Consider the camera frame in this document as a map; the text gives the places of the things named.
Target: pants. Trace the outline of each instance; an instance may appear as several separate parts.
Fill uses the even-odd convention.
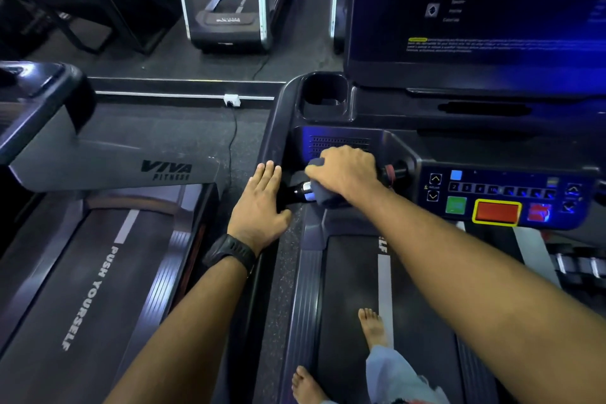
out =
[[[450,404],[442,388],[432,389],[393,348],[373,347],[366,360],[366,382],[373,404],[391,404],[398,399],[414,404]]]

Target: bare foot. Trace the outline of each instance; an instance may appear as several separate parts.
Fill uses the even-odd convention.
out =
[[[293,396],[299,404],[320,404],[329,398],[303,366],[297,367],[293,375]]]
[[[361,308],[358,310],[358,318],[360,318],[362,332],[364,333],[364,337],[366,337],[368,349],[373,349],[375,345],[387,347],[385,326],[381,317],[370,308]]]

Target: red button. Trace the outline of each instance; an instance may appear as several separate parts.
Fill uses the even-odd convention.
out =
[[[476,209],[476,220],[483,222],[501,222],[504,224],[517,224],[519,217],[519,205],[508,205],[506,203],[489,203],[478,201]]]

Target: control panel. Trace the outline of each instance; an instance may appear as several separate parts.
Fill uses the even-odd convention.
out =
[[[571,230],[585,220],[595,179],[426,166],[418,204],[449,220],[479,224]]]

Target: display screen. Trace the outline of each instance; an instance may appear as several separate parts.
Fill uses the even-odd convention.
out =
[[[606,65],[606,0],[354,0],[360,62]]]

